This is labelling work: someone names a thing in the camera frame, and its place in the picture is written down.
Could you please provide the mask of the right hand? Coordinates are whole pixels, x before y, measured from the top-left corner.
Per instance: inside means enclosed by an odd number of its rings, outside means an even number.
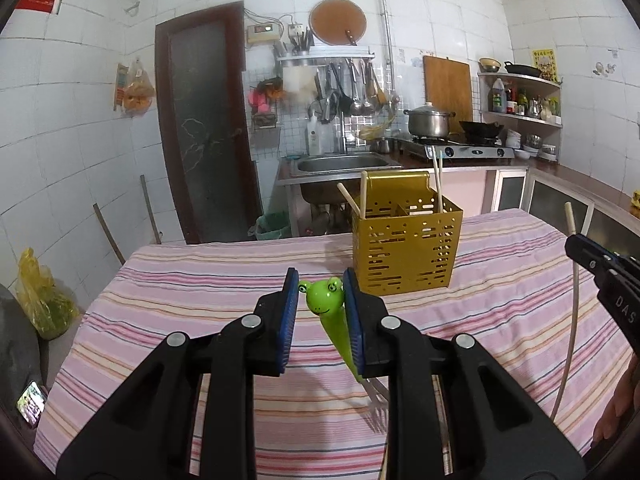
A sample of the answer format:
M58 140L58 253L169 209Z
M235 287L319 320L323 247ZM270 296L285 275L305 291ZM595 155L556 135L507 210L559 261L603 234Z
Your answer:
M597 444L602 440L611 439L622 420L623 414L628 408L639 408L639 384L634 384L634 364L626 370L625 374L620 378L612 399L608 402L601 418L594 427L592 444Z

